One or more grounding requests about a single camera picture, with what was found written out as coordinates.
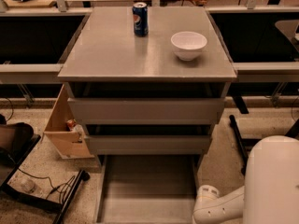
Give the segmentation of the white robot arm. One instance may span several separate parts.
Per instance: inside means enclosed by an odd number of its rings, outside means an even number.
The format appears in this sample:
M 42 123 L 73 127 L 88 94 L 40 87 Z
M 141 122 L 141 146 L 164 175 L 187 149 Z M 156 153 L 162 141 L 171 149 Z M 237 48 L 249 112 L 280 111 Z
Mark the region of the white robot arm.
M 197 192 L 192 224 L 299 224 L 299 140 L 269 136 L 251 150 L 244 186 L 220 196 L 204 185 Z

